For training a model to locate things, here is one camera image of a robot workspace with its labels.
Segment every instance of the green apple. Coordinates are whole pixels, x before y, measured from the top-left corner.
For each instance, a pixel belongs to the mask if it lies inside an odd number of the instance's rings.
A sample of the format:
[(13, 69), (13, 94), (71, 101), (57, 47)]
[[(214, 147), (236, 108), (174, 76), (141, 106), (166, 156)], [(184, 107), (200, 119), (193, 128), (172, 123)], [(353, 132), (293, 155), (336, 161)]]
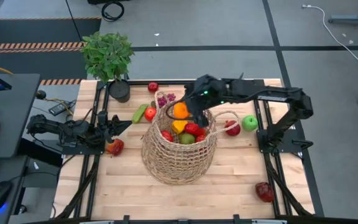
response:
[(253, 131), (258, 127), (258, 120), (254, 115), (248, 115), (242, 119), (242, 127), (246, 131)]

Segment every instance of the white cable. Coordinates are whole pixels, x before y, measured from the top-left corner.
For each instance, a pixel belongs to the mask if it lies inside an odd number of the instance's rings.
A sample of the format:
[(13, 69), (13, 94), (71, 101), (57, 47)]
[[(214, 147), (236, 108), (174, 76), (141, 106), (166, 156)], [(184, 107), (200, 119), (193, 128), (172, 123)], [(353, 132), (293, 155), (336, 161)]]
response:
[(339, 43), (342, 47), (344, 47), (350, 54), (353, 55), (353, 57), (354, 57), (356, 60), (358, 60), (358, 57), (357, 57), (356, 55), (354, 55), (354, 53), (353, 53), (351, 50), (349, 50), (344, 44), (340, 43), (340, 41), (338, 41), (338, 40), (335, 38), (334, 34), (328, 29), (328, 27), (327, 27), (327, 25), (326, 25), (326, 13), (324, 12), (323, 9), (321, 9), (320, 7), (311, 6), (311, 5), (302, 5), (302, 8), (312, 8), (312, 9), (318, 9), (318, 10), (320, 10), (320, 11), (323, 13), (323, 25), (324, 25), (324, 27), (328, 30), (329, 34), (331, 34), (331, 37), (333, 37), (333, 39), (334, 39), (337, 43)]

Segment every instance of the gray floor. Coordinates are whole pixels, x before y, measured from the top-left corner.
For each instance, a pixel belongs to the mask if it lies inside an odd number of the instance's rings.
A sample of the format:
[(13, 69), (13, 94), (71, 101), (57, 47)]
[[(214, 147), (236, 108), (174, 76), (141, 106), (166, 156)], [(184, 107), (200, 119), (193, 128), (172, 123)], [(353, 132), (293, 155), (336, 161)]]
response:
[[(327, 15), (358, 13), (355, 0), (268, 2), (281, 45), (336, 45), (324, 30), (322, 13), (301, 9), (302, 4), (322, 7)], [(75, 17), (99, 16), (101, 6), (90, 6), (85, 0), (69, 3)], [(132, 0), (123, 5), (123, 18), (113, 23), (103, 21), (101, 33), (127, 34), (134, 47), (272, 45), (259, 0)], [(67, 16), (61, 0), (4, 0), (0, 8), (0, 18)], [(328, 26), (340, 41), (352, 40), (353, 45), (358, 45), (358, 26)], [(314, 116), (304, 121), (303, 127), (306, 138), (315, 143), (310, 154), (324, 213), (327, 217), (358, 218), (358, 62), (345, 51), (283, 55), (292, 85), (304, 88), (313, 102)], [(275, 52), (268, 51), (137, 52), (129, 70), (132, 79), (196, 78), (205, 73), (237, 77), (241, 72), (246, 78), (281, 77)], [(74, 99), (78, 92), (78, 86), (42, 88), (51, 97), (64, 100)], [(35, 102), (42, 109), (52, 104)], [(53, 119), (64, 121), (65, 116)], [(27, 202), (36, 209), (16, 217), (13, 223), (48, 217), (54, 192), (43, 193), (49, 198), (45, 203), (38, 203), (29, 194)]]

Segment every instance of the black plant pot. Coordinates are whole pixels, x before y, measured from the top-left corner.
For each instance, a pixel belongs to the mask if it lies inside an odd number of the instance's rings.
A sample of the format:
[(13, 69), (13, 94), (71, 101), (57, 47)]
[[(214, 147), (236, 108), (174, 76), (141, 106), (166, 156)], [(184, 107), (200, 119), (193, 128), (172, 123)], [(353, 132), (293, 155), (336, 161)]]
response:
[(126, 80), (114, 80), (109, 85), (109, 94), (120, 103), (125, 103), (131, 97), (131, 87)]

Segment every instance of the green leaves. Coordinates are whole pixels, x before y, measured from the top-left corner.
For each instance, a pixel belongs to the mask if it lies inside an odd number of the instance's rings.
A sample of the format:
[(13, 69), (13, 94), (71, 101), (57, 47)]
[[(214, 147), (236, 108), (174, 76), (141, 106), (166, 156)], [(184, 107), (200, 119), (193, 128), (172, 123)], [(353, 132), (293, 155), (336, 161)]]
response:
[(100, 35), (96, 32), (89, 37), (83, 37), (85, 47), (82, 49), (85, 58), (85, 70), (103, 82), (128, 73), (127, 65), (133, 55), (131, 43), (127, 36), (120, 34)]

